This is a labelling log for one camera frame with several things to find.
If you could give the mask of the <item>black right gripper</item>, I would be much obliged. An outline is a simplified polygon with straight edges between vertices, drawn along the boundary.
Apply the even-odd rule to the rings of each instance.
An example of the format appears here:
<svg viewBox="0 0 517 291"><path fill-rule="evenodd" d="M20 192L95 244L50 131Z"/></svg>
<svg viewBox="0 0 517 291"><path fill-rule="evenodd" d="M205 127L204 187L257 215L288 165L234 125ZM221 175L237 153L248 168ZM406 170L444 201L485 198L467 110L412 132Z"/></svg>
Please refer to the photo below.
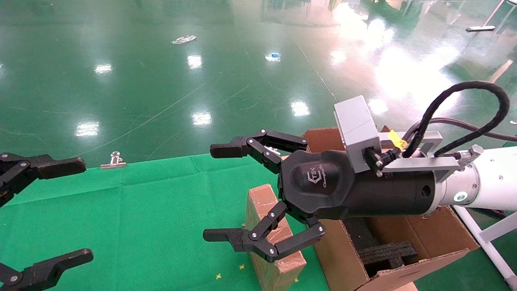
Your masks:
<svg viewBox="0 0 517 291"><path fill-rule="evenodd" d="M203 231L207 242L228 242L235 252L255 253L268 263L314 245L326 229L318 219L385 217L424 214L435 193L432 171L355 173L345 151L305 152L308 140L271 130L237 136L229 143L211 144L213 158L250 156L279 174L279 201L252 230L218 228ZM273 149L292 153L282 160ZM288 214L308 226L278 243L267 240Z"/></svg>

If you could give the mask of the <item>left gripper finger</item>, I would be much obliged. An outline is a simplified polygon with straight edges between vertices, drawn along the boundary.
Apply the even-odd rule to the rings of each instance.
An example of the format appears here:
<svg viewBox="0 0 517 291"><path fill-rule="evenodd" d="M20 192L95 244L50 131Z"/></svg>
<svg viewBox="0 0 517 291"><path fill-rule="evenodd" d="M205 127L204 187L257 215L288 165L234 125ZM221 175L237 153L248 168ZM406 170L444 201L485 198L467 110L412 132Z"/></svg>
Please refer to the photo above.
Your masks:
<svg viewBox="0 0 517 291"><path fill-rule="evenodd" d="M84 248L61 256L40 261L23 271L17 271L0 264L2 291L44 291L57 285L62 274L74 267L89 263L94 255L91 249Z"/></svg>
<svg viewBox="0 0 517 291"><path fill-rule="evenodd" d="M35 180L50 180L86 171L80 157L54 160L50 155L32 157L12 153L0 155L0 206L5 206Z"/></svg>

